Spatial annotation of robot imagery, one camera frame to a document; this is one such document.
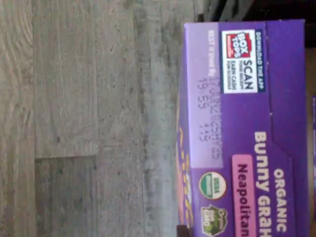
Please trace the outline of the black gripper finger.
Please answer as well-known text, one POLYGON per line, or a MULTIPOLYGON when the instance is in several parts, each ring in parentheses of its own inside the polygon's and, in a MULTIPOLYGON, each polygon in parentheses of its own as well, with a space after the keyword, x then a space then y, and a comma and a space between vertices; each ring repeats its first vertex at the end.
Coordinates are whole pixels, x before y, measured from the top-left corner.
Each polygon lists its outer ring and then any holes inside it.
POLYGON ((194 229, 186 225, 177 225, 176 227, 177 237, 193 237, 194 229))

